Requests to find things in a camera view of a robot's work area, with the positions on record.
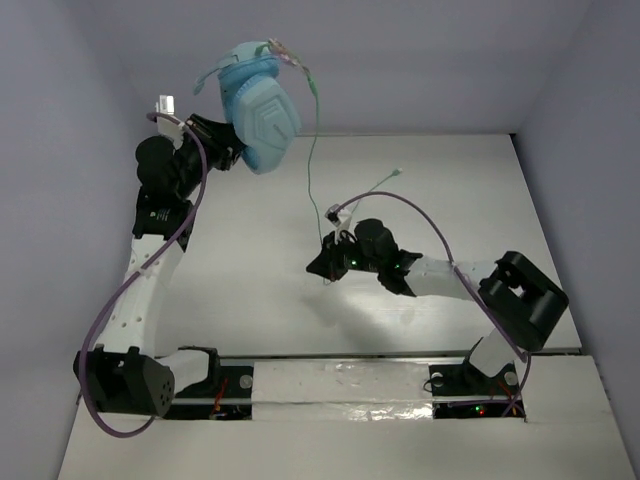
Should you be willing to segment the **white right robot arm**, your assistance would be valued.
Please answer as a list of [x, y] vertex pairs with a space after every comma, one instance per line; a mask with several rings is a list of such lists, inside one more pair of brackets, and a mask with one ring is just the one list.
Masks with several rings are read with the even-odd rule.
[[472, 347], [461, 370], [463, 384], [475, 393], [493, 386], [517, 355], [542, 350], [569, 306], [566, 293], [520, 252], [495, 261], [435, 259], [400, 248], [378, 219], [358, 222], [353, 232], [329, 233], [306, 266], [330, 282], [350, 270], [375, 274], [395, 295], [477, 302], [494, 329]]

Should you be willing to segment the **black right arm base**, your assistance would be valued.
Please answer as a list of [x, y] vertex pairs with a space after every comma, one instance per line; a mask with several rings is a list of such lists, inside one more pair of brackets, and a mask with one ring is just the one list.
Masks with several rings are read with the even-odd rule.
[[526, 418], [513, 362], [493, 377], [467, 361], [431, 365], [422, 389], [432, 396], [435, 419]]

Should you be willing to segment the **light blue headphones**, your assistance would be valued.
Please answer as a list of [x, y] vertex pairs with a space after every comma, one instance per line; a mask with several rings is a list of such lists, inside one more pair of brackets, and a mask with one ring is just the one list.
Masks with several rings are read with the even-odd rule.
[[266, 41], [244, 42], [226, 52], [194, 82], [218, 79], [225, 120], [245, 145], [242, 158], [255, 174], [274, 171], [301, 130], [296, 107], [278, 82], [282, 61]]

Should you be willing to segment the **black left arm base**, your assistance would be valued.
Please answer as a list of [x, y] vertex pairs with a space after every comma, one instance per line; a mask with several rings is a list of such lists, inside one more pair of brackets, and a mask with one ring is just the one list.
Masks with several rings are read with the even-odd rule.
[[164, 419], [251, 420], [254, 365], [222, 360], [215, 348], [204, 352], [209, 359], [207, 377], [178, 393]]

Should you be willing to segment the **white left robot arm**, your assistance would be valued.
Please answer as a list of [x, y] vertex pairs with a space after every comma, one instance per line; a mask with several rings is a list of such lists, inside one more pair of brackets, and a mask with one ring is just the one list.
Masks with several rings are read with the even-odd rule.
[[212, 170], [227, 171], [244, 149], [229, 123], [155, 113], [156, 135], [135, 150], [140, 183], [130, 259], [122, 286], [99, 314], [74, 360], [94, 414], [165, 416], [183, 392], [215, 394], [223, 384], [211, 347], [156, 352], [160, 310], [186, 253]]

